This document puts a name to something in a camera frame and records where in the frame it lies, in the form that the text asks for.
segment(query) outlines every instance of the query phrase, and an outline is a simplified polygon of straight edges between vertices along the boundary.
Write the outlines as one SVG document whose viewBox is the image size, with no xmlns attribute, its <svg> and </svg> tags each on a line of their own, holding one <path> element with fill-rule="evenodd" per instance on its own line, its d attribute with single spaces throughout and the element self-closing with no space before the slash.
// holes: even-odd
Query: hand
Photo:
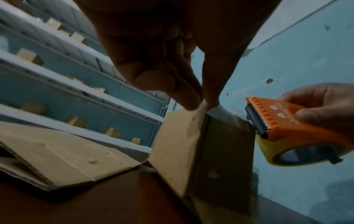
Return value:
<svg viewBox="0 0 354 224">
<path fill-rule="evenodd" d="M 219 95 L 249 42 L 281 0 L 74 0 L 118 71 L 142 90 L 166 92 L 184 108 Z M 202 86 L 191 53 L 205 52 Z"/>
<path fill-rule="evenodd" d="M 296 116 L 310 124 L 354 130 L 354 85 L 324 83 L 283 94 L 279 100 L 303 105 Z"/>
</svg>

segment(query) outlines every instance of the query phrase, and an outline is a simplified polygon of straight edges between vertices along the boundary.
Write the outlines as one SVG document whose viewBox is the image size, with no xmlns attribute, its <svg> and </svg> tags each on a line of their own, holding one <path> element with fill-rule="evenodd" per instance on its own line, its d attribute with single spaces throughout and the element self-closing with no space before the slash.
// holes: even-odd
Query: fingernail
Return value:
<svg viewBox="0 0 354 224">
<path fill-rule="evenodd" d="M 317 121 L 317 116 L 314 112 L 308 111 L 308 110 L 299 110 L 296 113 L 296 117 L 299 119 L 309 122 L 309 123 L 315 123 Z"/>
</svg>

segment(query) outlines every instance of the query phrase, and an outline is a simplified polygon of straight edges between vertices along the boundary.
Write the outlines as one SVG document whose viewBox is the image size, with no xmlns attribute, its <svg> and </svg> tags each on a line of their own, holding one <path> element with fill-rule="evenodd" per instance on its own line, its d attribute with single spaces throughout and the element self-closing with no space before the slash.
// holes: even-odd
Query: flattened cardboard box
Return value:
<svg viewBox="0 0 354 224">
<path fill-rule="evenodd" d="M 0 170 L 46 191 L 91 185 L 138 165 L 117 149 L 66 132 L 0 121 Z"/>
<path fill-rule="evenodd" d="M 204 209 L 195 201 L 250 214 L 254 132 L 206 111 L 168 114 L 148 161 L 195 214 Z"/>
</svg>

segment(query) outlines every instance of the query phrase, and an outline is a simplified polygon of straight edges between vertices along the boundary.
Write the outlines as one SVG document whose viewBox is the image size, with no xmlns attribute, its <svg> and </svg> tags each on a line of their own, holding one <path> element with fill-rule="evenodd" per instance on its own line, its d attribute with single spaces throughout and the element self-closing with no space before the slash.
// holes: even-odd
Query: hole in wall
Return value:
<svg viewBox="0 0 354 224">
<path fill-rule="evenodd" d="M 273 82 L 274 82 L 273 79 L 268 79 L 265 83 L 267 83 L 267 84 L 272 84 Z"/>
</svg>

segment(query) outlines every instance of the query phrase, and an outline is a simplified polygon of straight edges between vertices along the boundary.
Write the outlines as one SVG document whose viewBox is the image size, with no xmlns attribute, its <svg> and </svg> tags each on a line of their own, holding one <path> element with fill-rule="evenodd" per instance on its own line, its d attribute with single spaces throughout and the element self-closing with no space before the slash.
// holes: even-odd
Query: box side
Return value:
<svg viewBox="0 0 354 224">
<path fill-rule="evenodd" d="M 148 158 L 160 176 L 175 191 L 188 195 L 190 176 L 200 145 L 200 136 L 205 130 L 205 110 L 178 110 L 168 114 Z"/>
<path fill-rule="evenodd" d="M 211 118 L 192 195 L 211 204 L 250 214 L 255 135 Z"/>
</svg>

